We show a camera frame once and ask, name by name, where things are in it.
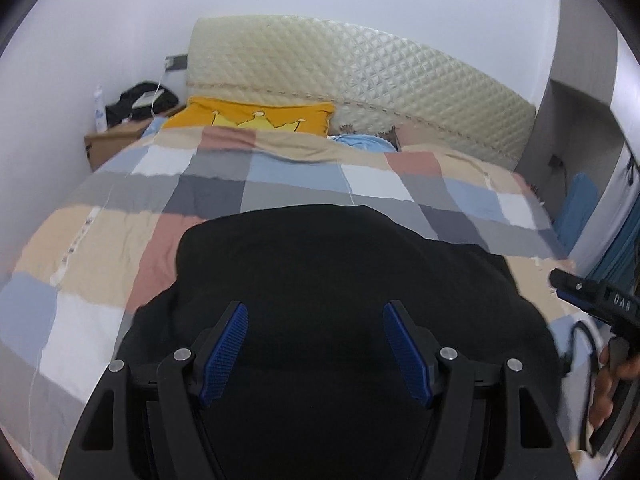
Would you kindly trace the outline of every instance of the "quilted headboard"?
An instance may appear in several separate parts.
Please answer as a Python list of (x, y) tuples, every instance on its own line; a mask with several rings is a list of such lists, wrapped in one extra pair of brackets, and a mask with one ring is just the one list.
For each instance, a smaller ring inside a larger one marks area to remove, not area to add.
[(331, 130), (427, 123), (434, 141), (509, 170), (536, 109), (483, 72), (415, 41), (300, 16), (201, 18), (189, 46), (190, 95), (300, 104), (332, 101)]

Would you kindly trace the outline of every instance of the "crown pattern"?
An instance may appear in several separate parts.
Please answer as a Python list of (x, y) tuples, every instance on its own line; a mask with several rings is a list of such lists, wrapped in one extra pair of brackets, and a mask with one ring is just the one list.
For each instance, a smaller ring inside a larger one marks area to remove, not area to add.
[(232, 126), (234, 128), (249, 128), (251, 130), (283, 130), (285, 132), (295, 132), (300, 123), (304, 119), (298, 119), (293, 123), (285, 123), (282, 126), (274, 126), (270, 120), (265, 117), (263, 111), (254, 112), (254, 118), (244, 123), (235, 123), (227, 119), (218, 110), (213, 111), (212, 126)]

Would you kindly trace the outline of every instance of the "hand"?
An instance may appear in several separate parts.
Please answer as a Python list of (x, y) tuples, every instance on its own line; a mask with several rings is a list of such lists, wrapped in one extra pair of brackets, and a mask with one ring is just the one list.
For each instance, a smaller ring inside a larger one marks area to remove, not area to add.
[[(609, 347), (605, 346), (600, 354), (600, 363), (606, 364), (609, 361)], [(604, 367), (598, 373), (593, 393), (593, 403), (589, 408), (589, 422), (594, 428), (599, 428), (607, 420), (613, 410), (613, 402), (610, 395), (615, 379), (636, 379), (640, 378), (640, 355), (622, 363), (616, 370), (609, 370)]]

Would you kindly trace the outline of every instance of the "checkered blanket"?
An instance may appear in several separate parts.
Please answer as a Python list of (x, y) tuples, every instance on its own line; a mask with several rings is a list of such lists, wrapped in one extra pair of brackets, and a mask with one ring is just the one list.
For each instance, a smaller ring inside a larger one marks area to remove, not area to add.
[[(546, 277), (570, 264), (516, 174), (443, 148), (366, 153), (307, 134), (168, 128), (89, 177), (36, 232), (0, 292), (0, 425), (34, 476), (57, 476), (132, 314), (174, 281), (189, 227), (318, 203), (367, 205), (425, 238), (503, 254), (566, 350), (582, 315)], [(586, 350), (577, 354), (579, 371)], [(584, 377), (563, 387), (559, 420), (571, 443)]]

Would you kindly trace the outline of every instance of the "electrical outlet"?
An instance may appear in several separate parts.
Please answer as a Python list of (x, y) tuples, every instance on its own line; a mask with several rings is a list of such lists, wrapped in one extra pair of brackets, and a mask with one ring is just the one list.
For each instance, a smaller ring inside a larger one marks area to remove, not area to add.
[(562, 168), (564, 166), (564, 161), (557, 155), (551, 155), (551, 159), (549, 160), (550, 168)]
[(167, 56), (164, 58), (164, 69), (168, 72), (172, 70), (187, 69), (187, 55), (178, 54), (176, 56)]

